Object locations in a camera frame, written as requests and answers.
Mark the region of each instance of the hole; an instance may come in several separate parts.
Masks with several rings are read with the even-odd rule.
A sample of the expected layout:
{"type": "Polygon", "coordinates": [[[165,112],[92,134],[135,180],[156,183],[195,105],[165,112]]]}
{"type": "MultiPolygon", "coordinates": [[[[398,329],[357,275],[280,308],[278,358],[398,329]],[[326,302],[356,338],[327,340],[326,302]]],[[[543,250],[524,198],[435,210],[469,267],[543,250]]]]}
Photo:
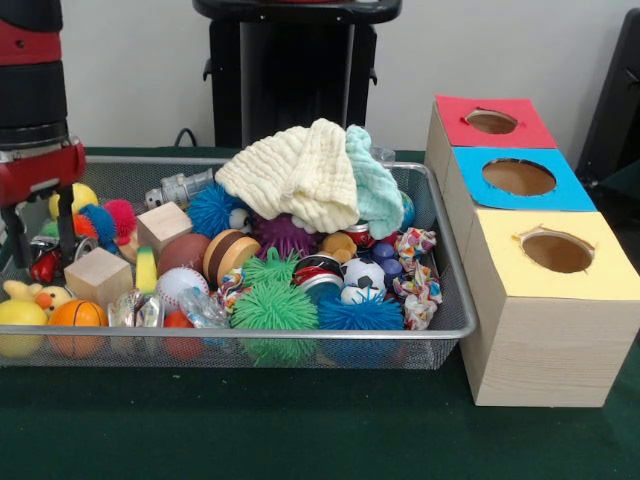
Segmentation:
{"type": "Polygon", "coordinates": [[[556,188],[556,179],[549,170],[516,158],[494,160],[485,165],[482,176],[494,187],[524,197],[544,195],[556,188]]]}
{"type": "Polygon", "coordinates": [[[476,130],[491,135],[505,135],[513,132],[518,126],[515,118],[493,110],[476,109],[467,115],[466,120],[476,130]]]}
{"type": "Polygon", "coordinates": [[[563,232],[544,230],[522,240],[525,253],[538,265],[559,273],[581,272],[593,261],[593,248],[563,232]]]}

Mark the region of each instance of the white cloth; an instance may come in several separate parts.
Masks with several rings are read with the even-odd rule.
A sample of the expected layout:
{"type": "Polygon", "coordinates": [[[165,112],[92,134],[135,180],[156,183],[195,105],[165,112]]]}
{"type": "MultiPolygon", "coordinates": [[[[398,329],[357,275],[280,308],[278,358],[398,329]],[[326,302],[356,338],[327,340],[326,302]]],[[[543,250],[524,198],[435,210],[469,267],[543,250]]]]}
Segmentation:
{"type": "Polygon", "coordinates": [[[356,181],[345,131],[325,119],[257,141],[216,173],[216,181],[271,220],[291,213],[320,232],[358,222],[356,181]]]}

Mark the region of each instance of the yellow duck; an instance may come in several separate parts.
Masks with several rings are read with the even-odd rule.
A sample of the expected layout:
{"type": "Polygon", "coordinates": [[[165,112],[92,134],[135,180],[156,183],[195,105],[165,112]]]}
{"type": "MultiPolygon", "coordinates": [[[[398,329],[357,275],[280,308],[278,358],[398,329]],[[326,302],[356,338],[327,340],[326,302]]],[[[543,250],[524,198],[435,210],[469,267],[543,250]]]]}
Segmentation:
{"type": "Polygon", "coordinates": [[[62,287],[43,287],[39,283],[27,285],[16,280],[7,280],[2,288],[11,300],[27,300],[38,304],[47,317],[51,317],[58,307],[71,301],[74,297],[62,287]]]}

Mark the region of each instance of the red paper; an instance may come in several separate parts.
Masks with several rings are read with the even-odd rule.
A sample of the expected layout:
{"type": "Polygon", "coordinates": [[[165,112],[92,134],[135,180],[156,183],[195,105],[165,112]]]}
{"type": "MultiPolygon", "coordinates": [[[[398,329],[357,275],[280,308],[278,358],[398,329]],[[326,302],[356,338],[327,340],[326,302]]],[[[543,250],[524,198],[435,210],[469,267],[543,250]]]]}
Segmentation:
{"type": "Polygon", "coordinates": [[[472,99],[436,96],[440,118],[453,147],[557,148],[551,132],[528,99],[472,99]],[[515,119],[510,133],[491,134],[466,119],[476,110],[498,112],[515,119]]]}

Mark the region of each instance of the stacked boxes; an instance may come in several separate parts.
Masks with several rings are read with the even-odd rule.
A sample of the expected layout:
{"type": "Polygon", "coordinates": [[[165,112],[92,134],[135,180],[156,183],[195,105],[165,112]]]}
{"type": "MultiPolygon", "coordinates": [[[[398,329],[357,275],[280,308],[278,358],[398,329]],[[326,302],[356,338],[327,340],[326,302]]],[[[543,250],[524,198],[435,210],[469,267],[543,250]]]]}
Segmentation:
{"type": "Polygon", "coordinates": [[[528,100],[437,97],[436,173],[478,310],[477,405],[601,406],[640,328],[640,277],[528,100]]]}

